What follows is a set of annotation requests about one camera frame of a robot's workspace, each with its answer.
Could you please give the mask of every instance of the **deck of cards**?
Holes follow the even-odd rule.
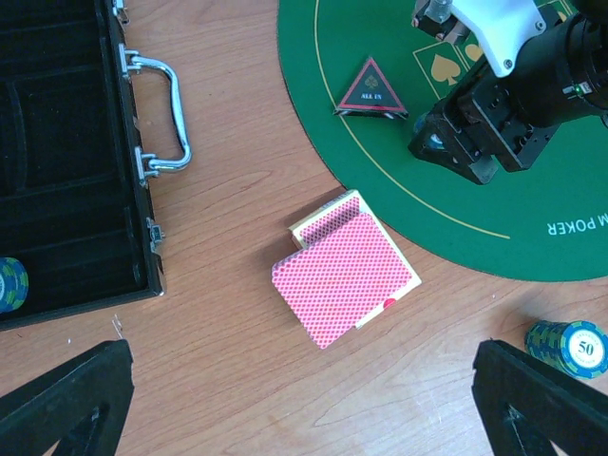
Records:
[[[273,283],[321,349],[422,283],[356,190],[290,230],[301,250],[275,264]]]

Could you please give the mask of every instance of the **wood grain surface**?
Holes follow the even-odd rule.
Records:
[[[287,227],[343,189],[285,90],[276,0],[129,7],[128,45],[181,77],[195,153],[151,185],[168,292],[0,333],[1,394],[116,339],[115,314],[136,386],[118,454],[489,455],[470,390],[479,343],[522,347],[536,318],[608,328],[607,280],[505,280],[391,232],[423,285],[320,351],[270,268],[295,251]],[[165,82],[142,75],[135,87],[145,148],[177,154]],[[608,375],[591,385],[608,392]]]

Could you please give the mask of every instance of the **chip stack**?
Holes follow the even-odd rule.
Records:
[[[608,337],[589,321],[539,321],[525,336],[532,356],[574,378],[596,378],[608,371]]]
[[[15,258],[0,257],[0,314],[19,309],[29,291],[26,268]]]

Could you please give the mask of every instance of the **poker chip case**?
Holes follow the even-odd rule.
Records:
[[[163,293],[148,181],[191,150],[175,71],[130,50],[127,24],[124,0],[0,5],[0,257],[29,278],[0,330]],[[173,160],[143,150],[132,77],[148,69],[169,81]]]

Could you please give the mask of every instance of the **green poker mat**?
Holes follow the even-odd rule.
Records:
[[[566,16],[565,1],[552,3]],[[544,282],[608,276],[608,132],[563,125],[532,169],[478,186],[408,151],[416,119],[480,56],[413,28],[414,1],[281,0],[280,63],[319,156],[375,214],[433,254],[496,276]],[[333,115],[372,57],[407,121]]]

